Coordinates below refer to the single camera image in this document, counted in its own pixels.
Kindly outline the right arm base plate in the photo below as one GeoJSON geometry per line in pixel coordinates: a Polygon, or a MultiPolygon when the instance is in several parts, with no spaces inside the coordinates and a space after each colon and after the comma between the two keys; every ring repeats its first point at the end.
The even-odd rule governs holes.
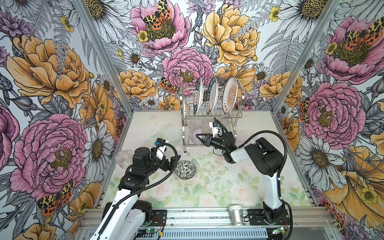
{"type": "Polygon", "coordinates": [[[247,213],[248,214],[244,217],[244,222],[250,223],[251,226],[288,226],[291,223],[287,210],[283,210],[283,212],[277,216],[266,214],[263,209],[248,209],[247,213]]]}

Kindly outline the aluminium front rail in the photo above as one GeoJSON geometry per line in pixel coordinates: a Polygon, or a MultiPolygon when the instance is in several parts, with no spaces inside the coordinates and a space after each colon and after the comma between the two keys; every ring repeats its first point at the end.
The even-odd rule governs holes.
{"type": "MultiPolygon", "coordinates": [[[[225,228],[231,227],[231,216],[227,208],[170,208],[166,209],[166,228],[225,228]]],[[[96,230],[101,222],[103,210],[88,210],[79,230],[96,230]]],[[[293,207],[293,225],[299,228],[334,227],[331,214],[325,207],[293,207]]]]}

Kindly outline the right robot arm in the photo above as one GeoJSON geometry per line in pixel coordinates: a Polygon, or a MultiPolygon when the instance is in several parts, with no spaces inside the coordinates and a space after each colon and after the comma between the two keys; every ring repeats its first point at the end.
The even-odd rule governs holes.
{"type": "Polygon", "coordinates": [[[219,149],[229,164],[251,161],[263,175],[265,198],[263,201],[263,220],[272,224],[285,214],[285,206],[281,195],[281,172],[287,161],[287,145],[282,136],[270,130],[263,130],[253,134],[239,147],[235,145],[233,133],[223,133],[221,138],[213,134],[196,134],[197,139],[206,147],[219,149]],[[259,138],[254,143],[251,140],[261,134],[271,134],[278,137],[283,144],[281,153],[265,138],[259,138]]]}

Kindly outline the orange bowl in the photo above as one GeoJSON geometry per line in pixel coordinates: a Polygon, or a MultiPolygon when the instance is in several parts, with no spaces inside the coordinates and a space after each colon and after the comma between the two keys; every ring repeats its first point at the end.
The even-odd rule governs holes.
{"type": "Polygon", "coordinates": [[[194,179],[194,177],[192,177],[192,178],[187,178],[187,179],[180,178],[180,177],[178,177],[178,176],[176,176],[176,177],[177,177],[177,179],[178,179],[179,181],[181,181],[181,182],[190,182],[190,181],[192,181],[192,180],[194,179]]]}

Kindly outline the green circuit board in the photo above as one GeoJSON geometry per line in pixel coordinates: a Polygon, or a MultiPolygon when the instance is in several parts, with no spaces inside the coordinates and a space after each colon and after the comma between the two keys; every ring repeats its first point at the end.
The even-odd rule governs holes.
{"type": "Polygon", "coordinates": [[[163,231],[164,231],[164,229],[149,228],[149,229],[138,230],[138,234],[141,234],[141,235],[155,235],[155,234],[159,234],[160,232],[163,232],[163,231]]]}

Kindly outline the white cylinder on rail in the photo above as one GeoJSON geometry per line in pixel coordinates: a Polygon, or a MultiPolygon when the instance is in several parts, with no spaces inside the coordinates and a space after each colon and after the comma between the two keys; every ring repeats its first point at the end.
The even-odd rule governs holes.
{"type": "Polygon", "coordinates": [[[242,226],[244,224],[243,207],[240,205],[229,206],[231,222],[233,226],[242,226]]]}

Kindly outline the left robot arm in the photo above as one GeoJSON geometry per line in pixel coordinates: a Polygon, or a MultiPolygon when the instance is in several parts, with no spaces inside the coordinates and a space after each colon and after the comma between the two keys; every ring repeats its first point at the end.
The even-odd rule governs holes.
{"type": "Polygon", "coordinates": [[[138,228],[152,218],[152,204],[140,201],[141,193],[165,182],[175,172],[180,158],[169,143],[158,143],[152,149],[136,149],[133,164],[121,178],[114,200],[90,239],[132,238],[138,228]]]}

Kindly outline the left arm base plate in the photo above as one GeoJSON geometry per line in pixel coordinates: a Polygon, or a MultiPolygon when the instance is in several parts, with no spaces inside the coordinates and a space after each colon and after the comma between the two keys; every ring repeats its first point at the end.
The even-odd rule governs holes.
{"type": "Polygon", "coordinates": [[[167,210],[153,210],[152,216],[148,222],[143,224],[143,227],[163,227],[167,222],[167,210]]]}

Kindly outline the dark rimmed white plate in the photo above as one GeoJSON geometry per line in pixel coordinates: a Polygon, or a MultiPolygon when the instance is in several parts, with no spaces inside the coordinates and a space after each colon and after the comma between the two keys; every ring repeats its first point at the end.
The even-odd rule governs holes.
{"type": "Polygon", "coordinates": [[[207,89],[207,101],[206,101],[206,111],[210,115],[213,111],[215,104],[218,99],[218,81],[216,77],[212,77],[208,89],[207,89]]]}

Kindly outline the pink patterned white plate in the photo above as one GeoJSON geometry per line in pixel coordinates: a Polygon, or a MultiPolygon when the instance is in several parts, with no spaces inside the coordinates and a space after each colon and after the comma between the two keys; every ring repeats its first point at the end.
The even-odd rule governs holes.
{"type": "Polygon", "coordinates": [[[224,87],[222,109],[224,114],[229,114],[237,100],[238,96],[238,83],[235,77],[230,77],[224,87]]]}

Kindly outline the chrome two-tier dish rack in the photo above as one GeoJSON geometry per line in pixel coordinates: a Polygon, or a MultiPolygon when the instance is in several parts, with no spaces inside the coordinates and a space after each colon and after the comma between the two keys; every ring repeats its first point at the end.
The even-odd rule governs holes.
{"type": "Polygon", "coordinates": [[[180,111],[182,119],[182,143],[183,151],[186,153],[191,147],[201,146],[201,142],[193,140],[196,133],[195,129],[200,128],[202,133],[211,134],[212,128],[209,126],[210,122],[215,119],[219,120],[225,125],[228,131],[232,132],[234,137],[237,137],[237,124],[240,118],[243,117],[243,104],[244,104],[244,88],[238,84],[240,95],[235,101],[234,108],[228,114],[225,114],[223,106],[224,86],[218,86],[218,100],[210,114],[206,110],[206,101],[203,101],[199,110],[194,112],[195,92],[196,86],[181,87],[180,88],[180,111]]]}

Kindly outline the green rimmed white plate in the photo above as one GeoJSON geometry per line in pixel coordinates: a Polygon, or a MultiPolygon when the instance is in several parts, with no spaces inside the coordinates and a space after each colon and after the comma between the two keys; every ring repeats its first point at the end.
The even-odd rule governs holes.
{"type": "Polygon", "coordinates": [[[199,78],[199,80],[197,81],[195,97],[194,97],[194,115],[197,115],[199,109],[201,108],[203,95],[204,95],[203,80],[199,78]]]}

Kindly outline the clear plastic cup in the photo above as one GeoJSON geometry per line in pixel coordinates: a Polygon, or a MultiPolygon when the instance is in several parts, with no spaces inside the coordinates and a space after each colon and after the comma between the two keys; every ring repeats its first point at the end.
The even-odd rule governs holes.
{"type": "Polygon", "coordinates": [[[115,156],[115,162],[122,169],[127,169],[133,163],[133,155],[133,150],[120,150],[115,156]]]}

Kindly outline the pink patterned bowl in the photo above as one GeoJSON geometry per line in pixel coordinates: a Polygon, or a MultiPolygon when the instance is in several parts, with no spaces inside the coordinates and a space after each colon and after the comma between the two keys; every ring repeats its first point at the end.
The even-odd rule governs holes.
{"type": "Polygon", "coordinates": [[[176,176],[184,179],[195,177],[196,173],[197,168],[195,164],[190,161],[178,162],[175,169],[176,176]]]}

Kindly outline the lavender bowl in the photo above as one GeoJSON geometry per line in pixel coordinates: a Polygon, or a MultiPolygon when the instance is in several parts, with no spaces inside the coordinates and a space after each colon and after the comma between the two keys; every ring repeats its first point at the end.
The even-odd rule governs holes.
{"type": "Polygon", "coordinates": [[[195,145],[201,145],[202,142],[199,140],[199,138],[197,137],[198,134],[202,134],[203,133],[203,129],[200,128],[200,127],[197,127],[197,128],[194,128],[191,132],[191,142],[195,145]]]}

